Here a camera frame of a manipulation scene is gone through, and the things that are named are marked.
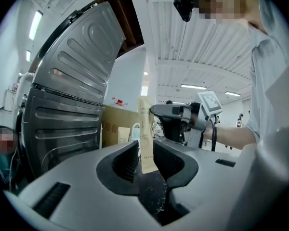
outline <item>vent grille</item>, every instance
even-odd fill
[[[41,216],[49,218],[63,199],[70,185],[56,183],[33,208]]]
[[[228,167],[234,167],[236,165],[235,162],[230,162],[230,161],[223,160],[223,159],[217,159],[215,162],[221,165],[228,166]]]

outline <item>stainless steel panel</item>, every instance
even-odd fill
[[[34,176],[71,156],[98,149],[103,110],[31,88],[22,130]]]
[[[108,2],[88,10],[54,42],[34,83],[103,103],[115,59],[125,39]]]

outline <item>black cable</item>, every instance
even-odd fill
[[[215,144],[214,144],[214,138],[215,138],[215,131],[214,131],[214,124],[212,120],[210,119],[210,122],[212,124],[212,146],[211,146],[211,151],[215,152]]]

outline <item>paper bag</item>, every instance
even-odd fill
[[[118,128],[132,128],[139,122],[138,113],[103,105],[105,111],[102,116],[103,134],[102,148],[118,144]]]
[[[137,107],[140,121],[141,169],[143,174],[158,170],[153,160],[153,138],[151,129],[154,116],[150,112],[151,106],[152,100],[150,97],[138,97]]]
[[[126,143],[129,141],[130,128],[121,128],[118,129],[118,144]]]

